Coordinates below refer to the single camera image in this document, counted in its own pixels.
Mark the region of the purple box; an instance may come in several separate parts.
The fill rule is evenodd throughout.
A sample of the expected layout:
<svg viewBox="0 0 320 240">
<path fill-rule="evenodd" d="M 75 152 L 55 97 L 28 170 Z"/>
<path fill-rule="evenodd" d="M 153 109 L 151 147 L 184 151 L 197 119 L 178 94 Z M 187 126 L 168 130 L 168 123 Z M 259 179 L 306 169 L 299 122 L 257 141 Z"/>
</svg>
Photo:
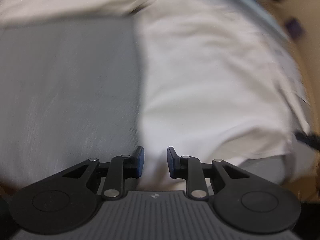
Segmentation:
<svg viewBox="0 0 320 240">
<path fill-rule="evenodd" d="M 285 22 L 285 28 L 292 39 L 297 39 L 304 34 L 304 29 L 296 18 L 290 18 Z"/>
</svg>

